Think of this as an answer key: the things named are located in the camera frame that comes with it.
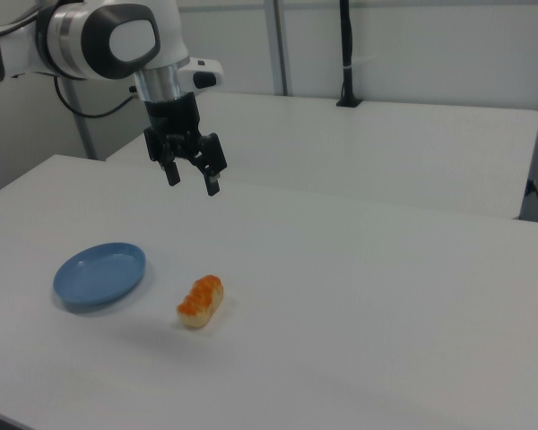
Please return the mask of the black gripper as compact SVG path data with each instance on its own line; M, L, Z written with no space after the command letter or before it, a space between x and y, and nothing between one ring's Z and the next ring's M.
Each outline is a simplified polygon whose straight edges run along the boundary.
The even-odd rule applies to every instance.
M220 173L227 161L216 133L201 134L194 93L166 102L146 102L151 126L143 132L151 161L158 162L169 186L180 182L176 159L185 159L204 174L209 196L220 191Z

